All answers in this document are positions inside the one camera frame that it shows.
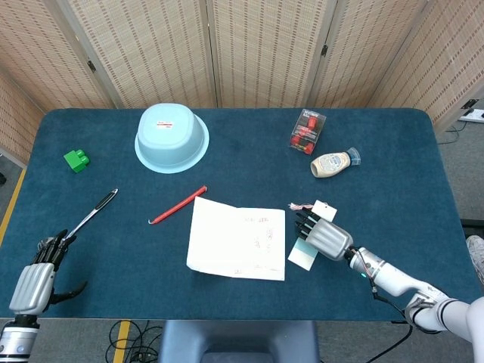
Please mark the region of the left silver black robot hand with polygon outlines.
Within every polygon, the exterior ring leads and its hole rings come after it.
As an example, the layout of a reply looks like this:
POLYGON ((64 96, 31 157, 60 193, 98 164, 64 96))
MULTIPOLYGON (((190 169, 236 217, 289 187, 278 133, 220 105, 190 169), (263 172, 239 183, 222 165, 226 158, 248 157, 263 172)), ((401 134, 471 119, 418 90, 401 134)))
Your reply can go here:
POLYGON ((54 237, 41 240, 32 262, 23 268, 10 301, 9 309, 15 315, 39 316, 50 305, 78 296, 87 286, 83 281, 76 289, 66 293, 54 292, 54 279, 76 239, 73 232, 61 231, 54 237))

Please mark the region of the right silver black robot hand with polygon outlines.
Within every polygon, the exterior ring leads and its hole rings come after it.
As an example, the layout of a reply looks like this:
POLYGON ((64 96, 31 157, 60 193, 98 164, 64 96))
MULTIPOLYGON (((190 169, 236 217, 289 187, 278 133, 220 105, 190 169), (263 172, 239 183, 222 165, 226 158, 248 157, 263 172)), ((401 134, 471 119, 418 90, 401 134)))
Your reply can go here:
POLYGON ((350 233, 310 209, 303 208, 296 213, 295 225, 300 237, 330 260, 342 260, 353 247, 350 233))

